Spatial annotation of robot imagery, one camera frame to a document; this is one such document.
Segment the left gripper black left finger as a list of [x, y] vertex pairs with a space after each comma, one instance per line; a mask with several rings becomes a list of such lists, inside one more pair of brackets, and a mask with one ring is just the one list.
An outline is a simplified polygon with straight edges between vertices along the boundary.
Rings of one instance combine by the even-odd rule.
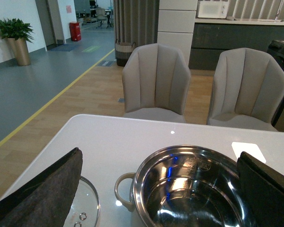
[[0, 201], [0, 227], [62, 227], [78, 188], [82, 151], [74, 148]]

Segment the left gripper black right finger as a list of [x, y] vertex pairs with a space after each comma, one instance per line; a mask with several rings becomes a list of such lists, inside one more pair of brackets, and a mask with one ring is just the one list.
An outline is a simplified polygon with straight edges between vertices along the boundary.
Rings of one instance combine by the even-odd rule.
[[259, 227], [284, 227], [284, 175], [243, 151], [240, 185]]

